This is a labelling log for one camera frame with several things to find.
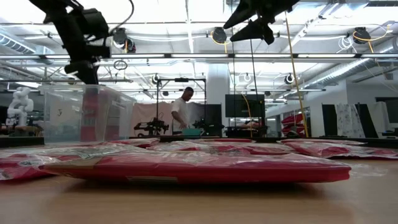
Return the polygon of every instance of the clear plastic bin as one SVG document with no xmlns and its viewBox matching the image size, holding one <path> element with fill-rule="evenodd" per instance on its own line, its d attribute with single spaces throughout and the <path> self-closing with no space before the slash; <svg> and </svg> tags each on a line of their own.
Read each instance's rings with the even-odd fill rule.
<svg viewBox="0 0 398 224">
<path fill-rule="evenodd" d="M 45 144 L 130 137 L 134 98 L 101 85 L 49 85 L 40 90 L 45 96 Z"/>
</svg>

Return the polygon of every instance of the wooden table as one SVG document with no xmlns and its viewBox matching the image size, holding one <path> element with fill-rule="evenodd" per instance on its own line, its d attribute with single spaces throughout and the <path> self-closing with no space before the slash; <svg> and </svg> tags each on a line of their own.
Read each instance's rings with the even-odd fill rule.
<svg viewBox="0 0 398 224">
<path fill-rule="evenodd" d="M 0 223 L 398 223 L 398 162 L 345 162 L 353 177 L 329 184 L 0 183 Z"/>
</svg>

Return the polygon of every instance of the teal object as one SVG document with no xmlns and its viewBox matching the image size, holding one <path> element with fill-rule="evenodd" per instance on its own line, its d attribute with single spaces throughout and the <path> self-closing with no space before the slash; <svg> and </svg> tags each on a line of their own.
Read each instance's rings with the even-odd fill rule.
<svg viewBox="0 0 398 224">
<path fill-rule="evenodd" d="M 200 136 L 200 130 L 194 128 L 187 128 L 182 130 L 183 136 Z"/>
</svg>

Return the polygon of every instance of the white column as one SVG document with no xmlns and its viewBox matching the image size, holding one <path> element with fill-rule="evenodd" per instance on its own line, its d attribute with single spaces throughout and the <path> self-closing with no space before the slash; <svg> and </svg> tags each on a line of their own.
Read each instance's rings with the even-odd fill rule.
<svg viewBox="0 0 398 224">
<path fill-rule="evenodd" d="M 228 126 L 225 117 L 225 95 L 229 94 L 228 64 L 210 64 L 206 76 L 207 104 L 221 104 L 221 118 L 224 126 Z"/>
</svg>

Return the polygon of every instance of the computer monitor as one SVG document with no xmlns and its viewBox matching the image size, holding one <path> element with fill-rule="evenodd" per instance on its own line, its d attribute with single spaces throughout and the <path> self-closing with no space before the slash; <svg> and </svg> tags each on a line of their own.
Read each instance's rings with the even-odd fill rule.
<svg viewBox="0 0 398 224">
<path fill-rule="evenodd" d="M 252 118 L 265 118 L 264 95 L 245 95 Z M 227 118 L 249 118 L 248 103 L 242 95 L 225 95 L 225 116 Z"/>
<path fill-rule="evenodd" d="M 398 128 L 398 100 L 386 100 L 390 128 Z"/>
</svg>

